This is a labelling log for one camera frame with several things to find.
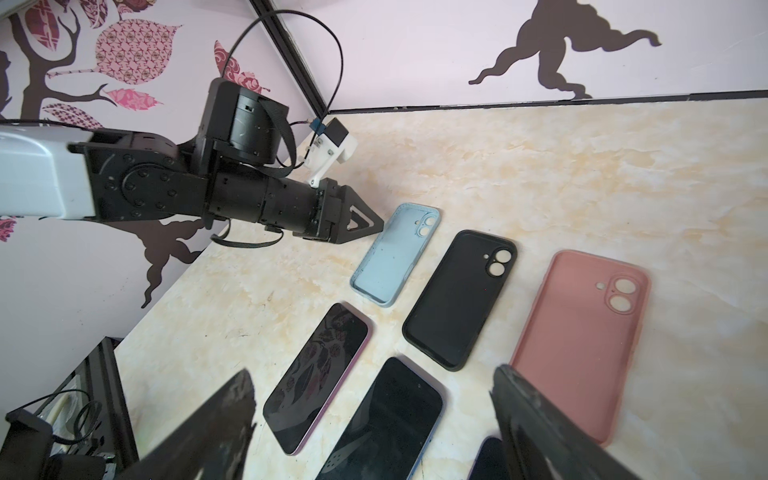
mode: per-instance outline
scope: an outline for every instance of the marble table surface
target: marble table surface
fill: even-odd
[[[768,100],[341,119],[359,148],[329,177],[385,219],[403,202],[442,212],[400,297],[382,309],[349,287],[373,237],[211,244],[117,350],[141,455],[247,368],[257,427],[245,478],[314,478],[381,365],[403,355],[448,392],[415,478],[466,478],[498,431],[492,371],[510,360],[552,255],[568,248],[637,264],[653,281],[607,451],[647,480],[768,475]],[[464,229],[515,241],[519,257],[466,366],[448,372],[400,329]],[[273,237],[239,221],[230,235]],[[371,341],[303,450],[286,456],[261,409],[341,301],[372,320]]]

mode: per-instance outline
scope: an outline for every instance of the black metal frame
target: black metal frame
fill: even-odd
[[[256,14],[261,16],[275,10],[271,0],[249,0]],[[262,25],[272,38],[277,51],[286,62],[293,78],[299,85],[306,100],[317,117],[325,113],[326,102],[320,94],[309,69],[301,58],[299,49],[293,42],[290,33],[285,29],[279,18],[265,18]],[[603,104],[633,104],[661,101],[705,101],[705,100],[736,100],[741,98],[768,98],[768,90],[720,91],[708,93],[692,93],[682,95],[656,95],[653,97],[624,97],[624,98],[591,98],[585,100],[556,100],[556,101],[527,101],[505,104],[472,104],[472,105],[416,105],[392,106],[374,108],[346,108],[331,110],[330,114],[370,114],[396,111],[424,110],[467,110],[470,108],[510,108],[510,107],[548,107],[552,105],[603,105]]]
[[[114,358],[114,348],[119,343],[117,339],[104,337],[55,390],[62,390],[75,376],[79,376],[82,388],[91,395],[91,399],[101,402],[103,408],[91,435],[92,445],[82,446],[79,450],[89,455],[114,454],[118,473],[139,461],[118,363]],[[35,411],[35,416],[40,415],[45,406],[53,400],[55,399],[50,398],[43,402]]]
[[[250,4],[259,16],[275,10],[275,6],[272,5],[270,0],[250,0]],[[326,101],[323,100],[317,84],[312,79],[309,69],[301,58],[299,50],[296,48],[296,44],[293,42],[290,34],[283,26],[283,22],[275,16],[265,18],[262,20],[261,25],[264,25],[266,33],[272,38],[272,43],[275,44],[280,56],[283,57],[283,61],[286,62],[288,70],[296,80],[299,90],[304,94],[304,98],[309,102],[310,108],[312,108],[312,111],[315,112],[318,118],[321,118],[326,112]]]

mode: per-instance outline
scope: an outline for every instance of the white arm segment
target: white arm segment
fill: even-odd
[[[79,128],[0,125],[0,214],[93,217],[85,159],[67,150],[92,137]]]

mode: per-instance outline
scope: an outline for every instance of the phone case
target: phone case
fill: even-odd
[[[392,306],[439,224],[436,208],[417,204],[397,207],[349,285],[379,306]]]
[[[443,368],[460,370],[516,258],[510,240],[459,232],[403,323],[403,336]]]
[[[603,446],[613,435],[649,292],[648,275],[635,265],[558,252],[510,362]]]

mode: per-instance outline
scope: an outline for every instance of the dark silhouette decal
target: dark silhouette decal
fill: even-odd
[[[178,240],[194,237],[194,234],[203,228],[201,219],[170,222],[168,225],[163,225],[159,220],[108,222],[105,225],[132,233],[144,244],[144,258],[151,266],[147,270],[149,286],[144,291],[144,305],[141,308],[145,308],[152,301],[152,292],[163,281],[163,267],[171,256],[189,265],[203,253],[202,250],[190,252],[187,245]]]
[[[608,20],[598,15],[592,5],[576,0],[538,0],[533,15],[518,32],[517,45],[502,51],[496,64],[480,72],[469,82],[477,85],[489,75],[499,76],[518,60],[538,53],[538,82],[544,88],[574,92],[574,100],[592,98],[582,84],[568,83],[558,69],[565,58],[565,38],[571,39],[575,51],[602,48],[616,51],[647,38],[651,45],[661,45],[658,35],[648,30],[633,30],[627,34],[611,30]]]

